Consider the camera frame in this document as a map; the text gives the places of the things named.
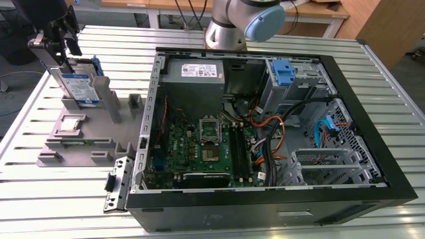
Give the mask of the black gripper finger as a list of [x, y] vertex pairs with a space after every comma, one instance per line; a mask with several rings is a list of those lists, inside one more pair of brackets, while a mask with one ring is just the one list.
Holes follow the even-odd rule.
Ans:
[[78, 22], [75, 19], [75, 14], [73, 10], [73, 6], [67, 7], [66, 15], [65, 15], [65, 27], [66, 27], [66, 46], [69, 48], [70, 54], [74, 56], [81, 56], [81, 50], [77, 43], [77, 33], [79, 32]]
[[58, 68], [62, 73], [71, 73], [71, 67], [65, 56], [63, 44], [51, 41], [42, 30], [27, 42], [27, 47], [47, 70]]

